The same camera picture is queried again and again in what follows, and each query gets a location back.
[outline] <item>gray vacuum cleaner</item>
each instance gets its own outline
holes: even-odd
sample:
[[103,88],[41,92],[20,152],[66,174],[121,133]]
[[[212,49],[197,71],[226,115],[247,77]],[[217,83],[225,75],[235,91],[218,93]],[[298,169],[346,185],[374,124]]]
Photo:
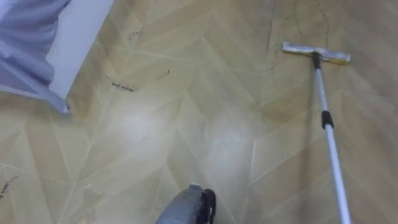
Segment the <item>gray vacuum cleaner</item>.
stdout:
[[214,191],[191,184],[169,203],[155,224],[213,224],[215,214]]

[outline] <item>gray cloth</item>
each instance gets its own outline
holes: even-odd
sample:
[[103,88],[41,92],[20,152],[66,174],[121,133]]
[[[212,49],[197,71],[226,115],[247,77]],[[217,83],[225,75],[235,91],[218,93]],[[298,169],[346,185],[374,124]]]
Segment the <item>gray cloth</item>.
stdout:
[[38,94],[62,113],[68,105],[49,90],[55,71],[45,58],[69,2],[0,0],[0,84]]

